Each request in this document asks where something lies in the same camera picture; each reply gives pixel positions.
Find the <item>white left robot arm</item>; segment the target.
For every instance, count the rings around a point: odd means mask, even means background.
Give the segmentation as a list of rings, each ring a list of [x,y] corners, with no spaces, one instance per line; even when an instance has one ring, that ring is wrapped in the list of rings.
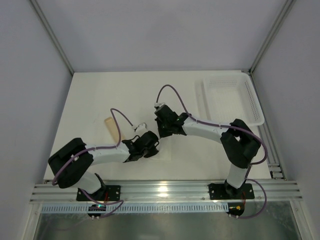
[[[61,189],[75,187],[87,199],[101,201],[108,190],[91,166],[107,163],[130,163],[150,158],[159,151],[159,138],[152,131],[123,140],[119,145],[89,146],[79,137],[72,139],[48,159],[54,178],[52,185]]]

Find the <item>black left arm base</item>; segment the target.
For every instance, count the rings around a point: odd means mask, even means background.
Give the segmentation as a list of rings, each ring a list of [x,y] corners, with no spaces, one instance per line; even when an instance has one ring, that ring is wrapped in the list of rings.
[[[110,201],[118,201],[121,196],[121,186],[120,185],[106,185],[105,187],[99,189],[97,192],[89,194],[89,197],[98,202],[110,202]],[[76,200],[78,202],[86,202],[91,201],[85,194],[78,189]]]

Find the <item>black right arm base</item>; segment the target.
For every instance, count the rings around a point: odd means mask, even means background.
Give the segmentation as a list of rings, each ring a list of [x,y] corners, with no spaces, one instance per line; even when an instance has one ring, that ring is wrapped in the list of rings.
[[[253,200],[255,198],[252,184],[246,182],[240,188],[231,186],[227,181],[224,183],[210,183],[208,192],[211,200]]]

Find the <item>white paper napkin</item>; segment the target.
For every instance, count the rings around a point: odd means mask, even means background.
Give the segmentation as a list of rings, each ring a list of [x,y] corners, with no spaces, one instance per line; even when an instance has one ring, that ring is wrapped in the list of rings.
[[[153,161],[170,162],[172,160],[172,138],[166,137],[159,140],[159,145],[156,147],[158,153],[150,159]]]

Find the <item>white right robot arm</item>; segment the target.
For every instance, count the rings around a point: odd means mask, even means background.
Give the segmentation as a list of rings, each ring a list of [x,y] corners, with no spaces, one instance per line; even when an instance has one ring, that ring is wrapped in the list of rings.
[[[223,127],[214,122],[205,122],[183,112],[178,115],[166,104],[156,105],[155,121],[161,138],[172,135],[195,136],[215,141],[223,146],[231,163],[224,182],[225,192],[230,197],[238,195],[246,182],[253,158],[262,146],[244,121],[235,119]]]

